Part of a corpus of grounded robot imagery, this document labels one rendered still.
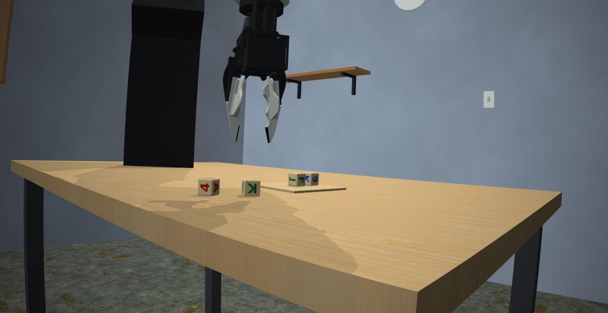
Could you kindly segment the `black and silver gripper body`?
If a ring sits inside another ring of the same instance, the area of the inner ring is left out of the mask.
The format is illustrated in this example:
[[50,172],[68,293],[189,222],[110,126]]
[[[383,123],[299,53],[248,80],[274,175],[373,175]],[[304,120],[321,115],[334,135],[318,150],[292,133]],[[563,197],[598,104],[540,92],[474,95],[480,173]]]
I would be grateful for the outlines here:
[[287,70],[289,53],[289,36],[276,31],[276,18],[283,15],[283,3],[280,0],[240,0],[239,12],[250,17],[250,27],[237,38],[233,50],[236,68],[245,79],[259,76],[265,81],[269,75],[281,76]]

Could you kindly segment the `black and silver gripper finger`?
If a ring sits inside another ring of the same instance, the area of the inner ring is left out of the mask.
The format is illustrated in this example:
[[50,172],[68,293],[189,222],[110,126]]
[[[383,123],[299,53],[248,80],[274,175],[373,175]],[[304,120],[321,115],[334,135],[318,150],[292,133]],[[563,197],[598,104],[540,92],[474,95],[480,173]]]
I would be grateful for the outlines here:
[[240,105],[242,96],[246,92],[245,76],[240,77],[240,72],[235,66],[234,57],[229,57],[222,83],[230,130],[235,142],[237,141],[239,131],[238,116],[241,112]]
[[262,89],[263,96],[267,101],[267,125],[265,127],[268,143],[271,143],[276,131],[276,124],[282,108],[282,96],[286,87],[286,73],[281,76],[271,76],[268,79],[267,85]]

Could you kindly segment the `beige letter block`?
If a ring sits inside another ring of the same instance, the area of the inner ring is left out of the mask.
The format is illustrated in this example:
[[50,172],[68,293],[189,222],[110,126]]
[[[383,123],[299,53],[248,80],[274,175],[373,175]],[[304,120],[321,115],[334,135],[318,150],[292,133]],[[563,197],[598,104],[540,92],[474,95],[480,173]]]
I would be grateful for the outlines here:
[[287,184],[293,187],[305,187],[305,175],[299,172],[289,172]]
[[305,175],[305,184],[306,185],[318,185],[319,184],[319,173],[316,172],[304,172]]
[[198,195],[215,196],[219,195],[220,179],[200,178],[198,180]]
[[242,179],[242,195],[260,197],[260,180]]

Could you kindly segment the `tan square mat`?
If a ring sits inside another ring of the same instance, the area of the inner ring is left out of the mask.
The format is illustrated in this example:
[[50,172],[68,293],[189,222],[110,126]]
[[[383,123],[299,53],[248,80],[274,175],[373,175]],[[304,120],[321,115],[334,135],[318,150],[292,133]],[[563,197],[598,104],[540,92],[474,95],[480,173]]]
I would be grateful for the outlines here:
[[305,187],[293,187],[289,186],[287,182],[267,182],[261,183],[261,188],[267,188],[271,190],[281,190],[283,192],[289,193],[306,193],[306,192],[321,192],[328,190],[347,190],[347,188],[343,187],[332,187],[329,185],[305,185]]

